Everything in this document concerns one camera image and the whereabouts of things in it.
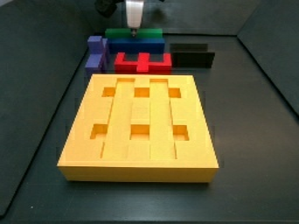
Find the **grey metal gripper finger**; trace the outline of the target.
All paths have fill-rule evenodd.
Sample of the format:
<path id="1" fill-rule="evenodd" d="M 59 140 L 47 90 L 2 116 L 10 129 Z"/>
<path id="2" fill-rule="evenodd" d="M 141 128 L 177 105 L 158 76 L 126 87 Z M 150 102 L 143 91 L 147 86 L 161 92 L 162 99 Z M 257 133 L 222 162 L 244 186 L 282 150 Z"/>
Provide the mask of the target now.
<path id="1" fill-rule="evenodd" d="M 126 0 L 126 19 L 127 26 L 131 29 L 131 35 L 135 37 L 143 20 L 145 0 Z"/>

